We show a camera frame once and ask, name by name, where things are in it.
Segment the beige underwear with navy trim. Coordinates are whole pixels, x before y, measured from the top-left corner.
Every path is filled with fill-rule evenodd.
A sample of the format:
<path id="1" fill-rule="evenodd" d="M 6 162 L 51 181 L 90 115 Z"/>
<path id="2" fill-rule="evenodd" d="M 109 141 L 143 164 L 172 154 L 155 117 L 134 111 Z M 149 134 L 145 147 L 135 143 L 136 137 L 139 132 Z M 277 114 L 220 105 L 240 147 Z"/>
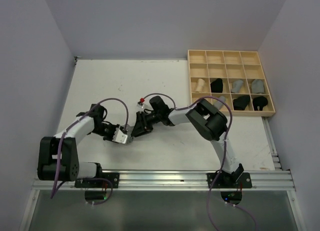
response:
<path id="1" fill-rule="evenodd" d="M 203 93 L 204 92 L 204 88 L 205 88 L 205 80 L 202 79 L 202 78 L 199 78 L 197 80 L 197 83 L 196 83 L 196 87 L 195 87 L 195 90 L 194 92 L 195 93 Z"/>

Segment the grey striped underwear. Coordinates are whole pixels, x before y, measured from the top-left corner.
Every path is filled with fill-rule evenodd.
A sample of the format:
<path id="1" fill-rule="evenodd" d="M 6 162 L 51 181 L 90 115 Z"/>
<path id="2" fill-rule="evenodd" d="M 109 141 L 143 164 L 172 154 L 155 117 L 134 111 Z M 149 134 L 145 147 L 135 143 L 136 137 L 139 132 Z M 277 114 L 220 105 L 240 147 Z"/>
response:
<path id="1" fill-rule="evenodd" d="M 132 135 L 133 130 L 134 130 L 133 126 L 130 126 L 130 125 L 126 126 L 126 135 L 127 135 L 127 139 L 125 142 L 126 145 L 132 143 L 134 140 L 134 136 Z"/>

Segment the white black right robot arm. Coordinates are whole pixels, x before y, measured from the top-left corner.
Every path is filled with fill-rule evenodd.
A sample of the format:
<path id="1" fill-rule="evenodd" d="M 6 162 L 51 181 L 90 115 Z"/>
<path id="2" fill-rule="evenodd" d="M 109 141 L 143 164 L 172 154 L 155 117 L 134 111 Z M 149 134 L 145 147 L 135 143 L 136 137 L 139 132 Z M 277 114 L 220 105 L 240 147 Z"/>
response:
<path id="1" fill-rule="evenodd" d="M 206 99 L 185 109 L 169 108 L 159 95 L 152 97 L 149 103 L 152 107 L 149 113 L 136 113 L 136 122 L 130 132 L 133 138 L 151 133 L 157 123 L 171 127 L 191 123 L 200 136 L 212 144 L 219 158 L 221 170 L 214 177 L 216 186 L 232 188 L 241 181 L 244 168 L 228 139 L 230 124 L 219 108 Z"/>

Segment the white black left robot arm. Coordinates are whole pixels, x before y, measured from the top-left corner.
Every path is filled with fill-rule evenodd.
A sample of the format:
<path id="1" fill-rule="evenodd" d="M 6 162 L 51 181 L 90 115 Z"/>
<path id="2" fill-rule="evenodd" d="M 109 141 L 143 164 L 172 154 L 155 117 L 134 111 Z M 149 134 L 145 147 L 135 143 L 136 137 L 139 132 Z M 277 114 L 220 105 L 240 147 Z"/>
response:
<path id="1" fill-rule="evenodd" d="M 79 162 L 78 145 L 90 134 L 112 141 L 116 129 L 120 126 L 105 121 L 107 109 L 102 105 L 91 105 L 89 114 L 80 112 L 75 121 L 66 130 L 54 136 L 45 136 L 40 141 L 37 176 L 42 181 L 72 182 L 86 179 L 92 187 L 103 184 L 104 175 L 97 162 Z"/>

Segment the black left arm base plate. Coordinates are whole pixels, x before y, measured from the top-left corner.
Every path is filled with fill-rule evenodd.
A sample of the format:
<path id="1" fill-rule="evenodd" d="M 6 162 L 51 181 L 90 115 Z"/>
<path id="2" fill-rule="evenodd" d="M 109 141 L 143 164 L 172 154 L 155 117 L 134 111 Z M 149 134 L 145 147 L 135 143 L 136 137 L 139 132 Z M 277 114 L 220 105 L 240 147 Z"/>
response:
<path id="1" fill-rule="evenodd" d="M 120 174 L 118 172 L 103 172 L 101 177 L 78 179 L 74 187 L 83 189 L 106 189 L 119 187 Z"/>

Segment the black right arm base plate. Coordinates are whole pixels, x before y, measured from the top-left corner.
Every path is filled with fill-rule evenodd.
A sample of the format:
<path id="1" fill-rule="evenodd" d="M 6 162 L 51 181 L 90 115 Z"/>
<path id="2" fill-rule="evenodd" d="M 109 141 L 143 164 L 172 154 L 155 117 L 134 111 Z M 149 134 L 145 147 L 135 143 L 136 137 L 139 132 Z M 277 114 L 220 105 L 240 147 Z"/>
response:
<path id="1" fill-rule="evenodd" d="M 253 187 L 251 176 L 248 172 L 242 173 L 237 180 L 234 180 L 231 175 L 222 173 L 214 182 L 213 189 L 251 189 Z"/>

